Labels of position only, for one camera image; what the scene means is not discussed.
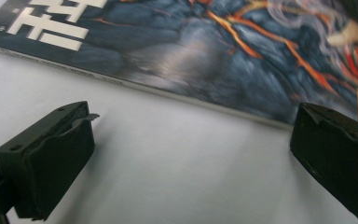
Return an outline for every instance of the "cover illustration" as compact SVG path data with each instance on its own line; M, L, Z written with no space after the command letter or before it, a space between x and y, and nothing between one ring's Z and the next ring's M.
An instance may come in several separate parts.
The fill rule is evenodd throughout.
M358 0L8 0L0 49L293 124L358 119Z

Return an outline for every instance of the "white table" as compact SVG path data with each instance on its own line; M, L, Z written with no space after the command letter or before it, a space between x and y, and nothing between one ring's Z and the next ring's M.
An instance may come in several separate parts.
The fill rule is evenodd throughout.
M46 223L358 223L290 131L0 54L0 146L83 100L101 115L95 152Z

